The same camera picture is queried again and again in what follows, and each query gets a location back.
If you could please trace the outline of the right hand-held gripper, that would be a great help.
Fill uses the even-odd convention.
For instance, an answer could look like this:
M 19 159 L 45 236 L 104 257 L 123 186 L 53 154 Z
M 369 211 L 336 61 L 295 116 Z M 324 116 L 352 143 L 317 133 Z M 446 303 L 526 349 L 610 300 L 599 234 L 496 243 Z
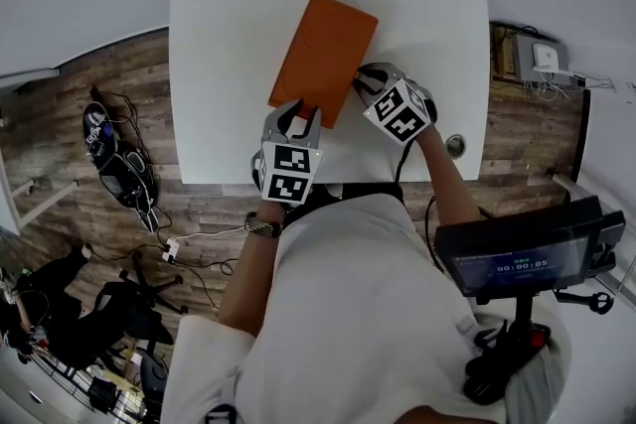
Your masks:
M 404 146 L 427 127 L 436 123 L 438 115 L 428 91 L 391 63 L 368 63 L 359 67 L 353 88 L 367 109 L 364 116 L 393 141 Z M 381 80 L 396 78 L 382 91 Z

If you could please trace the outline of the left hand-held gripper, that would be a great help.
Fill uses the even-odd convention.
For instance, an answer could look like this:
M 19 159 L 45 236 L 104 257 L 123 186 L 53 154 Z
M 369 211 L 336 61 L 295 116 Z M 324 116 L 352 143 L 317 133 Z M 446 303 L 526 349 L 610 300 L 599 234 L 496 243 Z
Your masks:
M 252 166 L 261 197 L 270 202 L 289 206 L 305 203 L 323 157 L 319 147 L 322 112 L 315 107 L 300 135 L 287 131 L 303 106 L 302 99 L 286 102 L 264 119 L 260 151 L 254 155 Z

